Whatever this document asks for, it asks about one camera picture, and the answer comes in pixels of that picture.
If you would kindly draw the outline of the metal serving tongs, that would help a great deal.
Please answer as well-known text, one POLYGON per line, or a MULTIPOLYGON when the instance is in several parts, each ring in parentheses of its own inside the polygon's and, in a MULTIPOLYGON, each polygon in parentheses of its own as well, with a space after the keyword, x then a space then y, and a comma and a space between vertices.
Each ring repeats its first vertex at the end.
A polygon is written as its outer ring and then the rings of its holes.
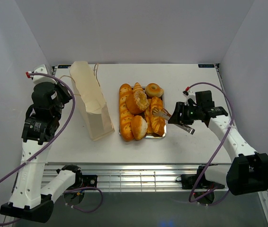
POLYGON ((158 117, 162 117, 168 122, 168 124, 174 124, 191 135, 193 135, 195 132, 195 129, 191 128, 188 125, 185 125, 182 121, 178 120, 177 117, 172 116, 165 108, 159 109, 157 107, 154 107, 152 109, 152 114, 158 117))

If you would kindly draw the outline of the twisted braided bread stick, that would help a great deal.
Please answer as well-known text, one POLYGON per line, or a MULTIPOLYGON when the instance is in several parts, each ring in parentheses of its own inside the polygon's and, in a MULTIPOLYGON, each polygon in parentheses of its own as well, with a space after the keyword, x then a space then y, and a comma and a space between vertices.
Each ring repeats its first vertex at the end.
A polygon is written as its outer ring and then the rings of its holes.
POLYGON ((145 120, 147 122, 147 134, 164 135, 165 120, 157 113, 163 108, 163 102, 158 97, 148 99, 149 107, 145 110, 145 120))

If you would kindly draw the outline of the beige paper bag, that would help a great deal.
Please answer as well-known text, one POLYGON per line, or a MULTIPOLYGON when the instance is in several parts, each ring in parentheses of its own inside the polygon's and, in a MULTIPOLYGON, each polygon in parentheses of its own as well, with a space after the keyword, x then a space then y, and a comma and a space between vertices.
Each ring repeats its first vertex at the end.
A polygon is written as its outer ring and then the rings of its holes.
POLYGON ((98 64, 75 61, 71 65, 58 65, 56 77, 65 79, 72 87, 85 127, 93 141, 97 141, 115 131, 107 102, 97 78, 98 64))

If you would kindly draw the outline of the long scored baguette loaf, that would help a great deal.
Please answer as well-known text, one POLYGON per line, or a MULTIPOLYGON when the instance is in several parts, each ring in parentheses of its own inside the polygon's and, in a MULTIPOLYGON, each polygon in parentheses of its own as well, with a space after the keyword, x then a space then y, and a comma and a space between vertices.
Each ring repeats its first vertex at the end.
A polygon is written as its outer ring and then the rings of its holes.
POLYGON ((125 141, 132 141, 134 135, 131 128, 131 121, 134 117, 126 106, 126 99, 133 93, 129 84, 123 84, 119 89, 119 130, 125 141))

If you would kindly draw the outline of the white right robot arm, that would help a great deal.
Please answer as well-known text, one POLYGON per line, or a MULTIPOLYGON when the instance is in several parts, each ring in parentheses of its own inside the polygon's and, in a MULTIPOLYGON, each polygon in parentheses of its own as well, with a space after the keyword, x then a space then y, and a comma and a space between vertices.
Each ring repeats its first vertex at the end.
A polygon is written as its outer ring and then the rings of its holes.
POLYGON ((203 122, 219 139, 219 147, 227 151, 231 160, 229 166, 212 163, 200 166, 194 186, 225 185, 233 195, 266 191, 268 155, 257 152, 246 142, 226 110, 215 106, 210 90, 193 93, 187 89, 183 94, 187 100, 176 103, 168 123, 194 134, 191 125, 195 121, 203 122))

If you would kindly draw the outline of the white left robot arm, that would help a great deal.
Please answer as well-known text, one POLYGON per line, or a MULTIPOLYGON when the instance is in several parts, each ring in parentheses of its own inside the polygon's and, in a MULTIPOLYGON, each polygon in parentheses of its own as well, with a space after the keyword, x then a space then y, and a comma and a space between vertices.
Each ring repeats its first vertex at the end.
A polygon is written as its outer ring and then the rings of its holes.
POLYGON ((62 109, 71 100, 61 83, 42 82, 34 87, 32 105, 26 112, 22 132, 24 167, 18 172, 15 189, 8 203, 0 208, 2 215, 45 223, 54 203, 68 189, 78 189, 83 178, 78 166, 67 165, 57 170, 58 175, 45 187, 41 186, 44 167, 51 145, 59 128, 62 109))

